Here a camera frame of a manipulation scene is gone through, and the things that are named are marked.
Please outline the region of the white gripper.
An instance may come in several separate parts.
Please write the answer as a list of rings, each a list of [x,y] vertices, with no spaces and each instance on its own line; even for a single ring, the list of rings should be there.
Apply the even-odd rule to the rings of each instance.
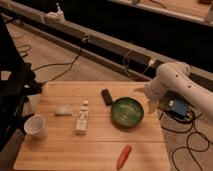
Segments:
[[[134,89],[137,92],[144,92],[148,101],[148,113],[152,114],[158,109],[158,100],[164,95],[164,86],[158,79],[153,79],[145,84],[144,87]]]

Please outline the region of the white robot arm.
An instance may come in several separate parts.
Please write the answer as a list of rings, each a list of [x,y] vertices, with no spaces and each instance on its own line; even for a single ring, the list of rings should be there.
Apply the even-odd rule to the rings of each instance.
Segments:
[[[193,82],[189,78],[190,73],[191,67],[184,62],[164,63],[157,67],[152,80],[145,82],[143,87],[135,88],[135,91],[148,99],[149,113],[157,110],[159,100],[168,91],[173,91],[213,122],[213,92]]]

